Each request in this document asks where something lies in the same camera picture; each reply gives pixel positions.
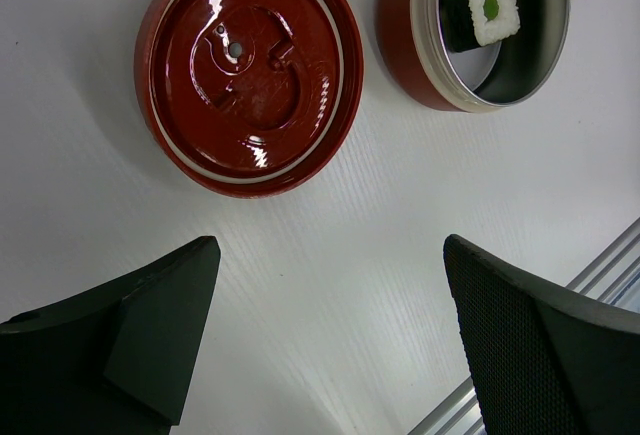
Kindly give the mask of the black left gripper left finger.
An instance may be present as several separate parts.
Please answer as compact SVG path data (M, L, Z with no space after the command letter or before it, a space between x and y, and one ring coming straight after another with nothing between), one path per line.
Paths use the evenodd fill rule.
M181 421L221 259L201 236L1 325L4 434L167 434Z

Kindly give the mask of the green sushi roll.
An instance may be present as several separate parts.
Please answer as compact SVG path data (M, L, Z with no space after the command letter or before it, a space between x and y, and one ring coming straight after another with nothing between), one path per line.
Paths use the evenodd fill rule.
M517 0L439 0L445 46L462 53L516 35L521 27Z

